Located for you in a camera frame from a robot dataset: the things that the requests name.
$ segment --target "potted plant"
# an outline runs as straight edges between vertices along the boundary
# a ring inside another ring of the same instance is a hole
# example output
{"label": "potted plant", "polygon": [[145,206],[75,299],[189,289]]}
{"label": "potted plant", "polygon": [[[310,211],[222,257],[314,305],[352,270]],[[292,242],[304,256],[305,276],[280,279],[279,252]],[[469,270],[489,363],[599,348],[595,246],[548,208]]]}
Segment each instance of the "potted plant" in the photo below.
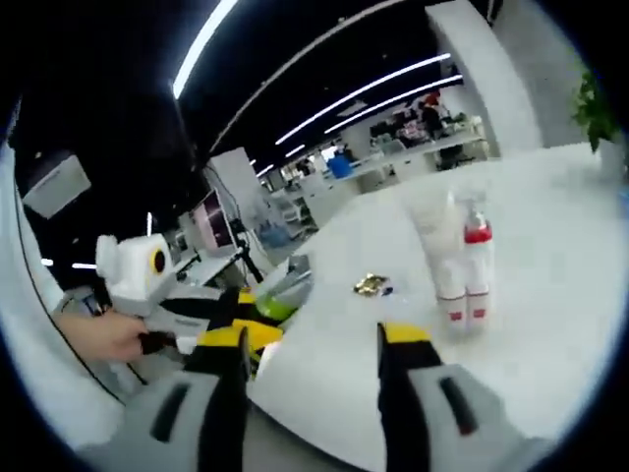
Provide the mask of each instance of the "potted plant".
{"label": "potted plant", "polygon": [[600,169],[606,179],[622,180],[625,176],[625,149],[620,125],[599,87],[594,73],[583,73],[581,86],[574,96],[572,118],[588,136],[592,152],[600,158]]}

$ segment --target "computer monitor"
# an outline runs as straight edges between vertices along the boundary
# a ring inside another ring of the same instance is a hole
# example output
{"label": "computer monitor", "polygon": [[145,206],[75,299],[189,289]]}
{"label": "computer monitor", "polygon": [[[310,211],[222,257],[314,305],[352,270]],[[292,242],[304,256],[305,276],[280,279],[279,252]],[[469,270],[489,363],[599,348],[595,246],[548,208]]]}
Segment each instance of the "computer monitor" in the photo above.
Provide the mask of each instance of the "computer monitor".
{"label": "computer monitor", "polygon": [[207,194],[192,211],[191,217],[202,244],[202,248],[198,249],[206,249],[210,254],[234,249],[232,230],[215,190]]}

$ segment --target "human hand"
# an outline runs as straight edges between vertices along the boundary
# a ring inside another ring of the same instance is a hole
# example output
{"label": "human hand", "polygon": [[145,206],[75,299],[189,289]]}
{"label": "human hand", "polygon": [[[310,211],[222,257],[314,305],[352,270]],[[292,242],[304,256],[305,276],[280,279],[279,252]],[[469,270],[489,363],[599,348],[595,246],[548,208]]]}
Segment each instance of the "human hand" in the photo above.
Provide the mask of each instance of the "human hand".
{"label": "human hand", "polygon": [[108,310],[100,317],[62,313],[55,323],[85,361],[131,362],[142,356],[142,320]]}

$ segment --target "round white table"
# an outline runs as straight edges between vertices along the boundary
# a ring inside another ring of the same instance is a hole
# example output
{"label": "round white table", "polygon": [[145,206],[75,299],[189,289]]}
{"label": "round white table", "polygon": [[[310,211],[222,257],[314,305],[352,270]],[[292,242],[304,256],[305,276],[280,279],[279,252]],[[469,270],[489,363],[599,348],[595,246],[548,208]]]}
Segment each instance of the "round white table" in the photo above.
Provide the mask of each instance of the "round white table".
{"label": "round white table", "polygon": [[[493,225],[496,310],[477,337],[451,336],[436,309],[419,235],[405,210],[446,188],[482,186]],[[299,251],[314,290],[250,385],[290,431],[352,465],[385,468],[377,411],[376,323],[426,327],[441,358],[505,402],[529,436],[559,440],[587,406],[624,323],[626,221],[588,145],[556,147],[422,176],[349,202]],[[281,266],[260,287],[282,276]],[[352,286],[388,275],[396,293]]]}

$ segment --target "gold wrapper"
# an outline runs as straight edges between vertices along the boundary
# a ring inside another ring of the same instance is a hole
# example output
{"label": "gold wrapper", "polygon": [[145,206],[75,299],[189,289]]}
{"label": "gold wrapper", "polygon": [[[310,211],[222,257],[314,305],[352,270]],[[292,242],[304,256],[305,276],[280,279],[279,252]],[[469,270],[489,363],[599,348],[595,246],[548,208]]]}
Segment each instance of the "gold wrapper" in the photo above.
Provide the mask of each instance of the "gold wrapper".
{"label": "gold wrapper", "polygon": [[388,286],[388,277],[368,273],[365,278],[354,285],[354,291],[364,297],[381,295],[382,290]]}

